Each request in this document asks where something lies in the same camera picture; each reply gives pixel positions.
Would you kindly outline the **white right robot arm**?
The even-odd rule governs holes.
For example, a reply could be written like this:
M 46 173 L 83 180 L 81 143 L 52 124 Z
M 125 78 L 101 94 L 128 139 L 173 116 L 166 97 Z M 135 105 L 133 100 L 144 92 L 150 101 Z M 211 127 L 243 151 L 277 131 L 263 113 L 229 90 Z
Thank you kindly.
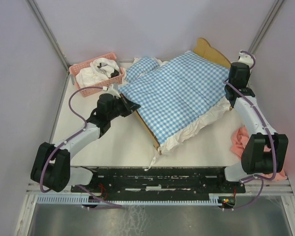
M 260 111 L 255 94 L 247 86 L 249 78 L 249 65 L 233 62 L 224 82 L 226 99 L 240 114 L 249 139 L 240 163 L 226 167 L 225 175 L 216 179 L 216 188 L 221 192 L 232 189 L 235 181 L 274 180 L 285 161 L 288 137 L 278 134 Z

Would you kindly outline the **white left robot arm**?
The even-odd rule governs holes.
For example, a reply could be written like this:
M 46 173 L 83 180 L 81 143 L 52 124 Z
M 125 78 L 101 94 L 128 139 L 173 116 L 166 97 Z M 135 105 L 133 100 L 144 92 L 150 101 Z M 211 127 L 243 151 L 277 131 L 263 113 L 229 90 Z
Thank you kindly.
M 42 143 L 31 170 L 31 180 L 39 183 L 42 192 L 62 191 L 68 185 L 82 185 L 89 192 L 99 186 L 92 170 L 71 166 L 71 159 L 91 142 L 101 138 L 119 116 L 127 117 L 140 108 L 120 94 L 104 93 L 99 96 L 97 107 L 91 112 L 84 126 L 75 134 L 56 144 Z

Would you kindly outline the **wooden pet bed frame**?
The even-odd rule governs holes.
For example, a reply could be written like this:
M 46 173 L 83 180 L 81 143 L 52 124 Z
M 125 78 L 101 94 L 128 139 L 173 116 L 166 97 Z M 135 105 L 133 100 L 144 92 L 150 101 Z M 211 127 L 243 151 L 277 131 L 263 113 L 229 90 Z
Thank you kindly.
M 221 66 L 224 66 L 226 68 L 230 68 L 231 62 L 217 49 L 212 47 L 210 43 L 203 37 L 200 37 L 197 39 L 197 45 L 193 49 L 193 52 L 197 55 L 207 59 L 208 61 L 211 61 L 215 64 L 219 64 Z M 148 133 L 149 137 L 151 138 L 154 146 L 154 150 L 156 151 L 156 155 L 162 155 L 165 154 L 165 151 L 162 151 L 160 149 L 161 145 L 154 135 L 154 133 L 150 130 L 148 125 L 145 123 L 143 118 L 141 117 L 140 113 L 138 111 L 135 112 L 136 117 L 144 127 L 145 131 Z

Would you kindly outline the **blue gingham mattress pad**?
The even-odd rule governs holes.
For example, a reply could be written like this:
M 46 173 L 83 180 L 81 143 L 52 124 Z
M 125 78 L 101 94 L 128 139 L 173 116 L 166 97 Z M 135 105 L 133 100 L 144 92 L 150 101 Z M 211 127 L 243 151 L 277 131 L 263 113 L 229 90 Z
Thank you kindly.
M 165 155 L 221 119 L 229 109 L 229 69 L 187 51 L 119 88 L 158 139 Z M 153 157 L 149 170 L 160 155 Z

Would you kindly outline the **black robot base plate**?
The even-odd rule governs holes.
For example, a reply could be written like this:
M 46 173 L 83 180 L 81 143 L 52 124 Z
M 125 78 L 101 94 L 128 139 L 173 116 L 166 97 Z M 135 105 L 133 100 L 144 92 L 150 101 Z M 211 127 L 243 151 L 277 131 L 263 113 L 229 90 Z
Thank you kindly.
M 229 182 L 224 168 L 154 167 L 92 168 L 85 188 L 107 200 L 206 200 L 209 194 L 245 193 L 245 186 Z

